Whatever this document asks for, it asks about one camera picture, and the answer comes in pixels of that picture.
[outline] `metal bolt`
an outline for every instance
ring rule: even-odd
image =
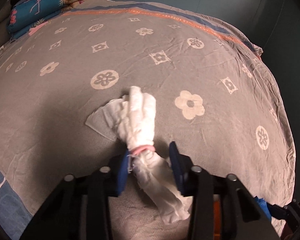
[[[74,176],[72,174],[67,174],[65,177],[64,177],[64,180],[66,182],[69,182],[69,181],[72,181],[74,179]]]
[[[191,171],[200,173],[202,171],[202,168],[200,166],[194,165],[191,167]]]
[[[234,175],[234,174],[232,174],[232,173],[228,174],[228,175],[227,175],[227,178],[228,178],[229,180],[231,180],[231,181],[236,181],[236,180],[237,180],[237,176]]]
[[[102,172],[102,173],[108,173],[110,170],[111,169],[108,166],[103,166],[100,168],[100,172]]]

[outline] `orange stripe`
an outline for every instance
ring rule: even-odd
[[[211,29],[205,25],[201,25],[194,21],[185,20],[181,17],[171,16],[168,14],[162,14],[160,12],[149,12],[149,11],[145,11],[145,10],[141,10],[141,9],[127,8],[127,9],[108,9],[108,10],[68,11],[62,15],[68,16],[68,15],[82,15],[82,14],[93,14],[93,15],[95,15],[95,14],[117,14],[117,13],[126,13],[126,12],[131,13],[131,14],[151,15],[151,16],[155,16],[155,17],[159,17],[159,18],[173,19],[173,20],[176,20],[183,24],[190,25],[194,28],[201,29],[213,36],[218,37],[221,40],[232,41],[232,42],[246,46],[242,41],[240,41],[239,39],[237,39],[235,37],[230,36],[229,34],[225,35],[225,34],[221,34],[221,33],[216,33],[213,29]]]

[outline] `gray wall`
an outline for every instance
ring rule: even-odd
[[[222,19],[264,49],[281,90],[296,144],[295,197],[300,201],[300,11],[292,0],[134,0],[160,2]]]

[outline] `pink hair tie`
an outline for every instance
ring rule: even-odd
[[[131,151],[131,154],[132,155],[139,155],[141,152],[143,152],[144,150],[149,150],[151,152],[155,152],[155,148],[154,146],[152,145],[141,145],[141,146],[138,146],[136,148],[134,148],[132,151]]]

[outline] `wall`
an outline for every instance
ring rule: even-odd
[[[292,0],[284,0],[262,59],[279,85],[292,130],[297,155],[294,196],[300,201],[300,11]]]

